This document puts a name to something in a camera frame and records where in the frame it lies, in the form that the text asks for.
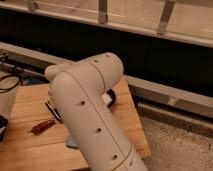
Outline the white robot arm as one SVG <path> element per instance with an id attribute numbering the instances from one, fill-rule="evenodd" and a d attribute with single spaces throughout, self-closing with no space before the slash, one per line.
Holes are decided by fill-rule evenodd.
<path id="1" fill-rule="evenodd" d="M 92 171 L 148 171 L 102 99 L 123 72 L 113 53 L 45 69 L 50 98 Z"/>

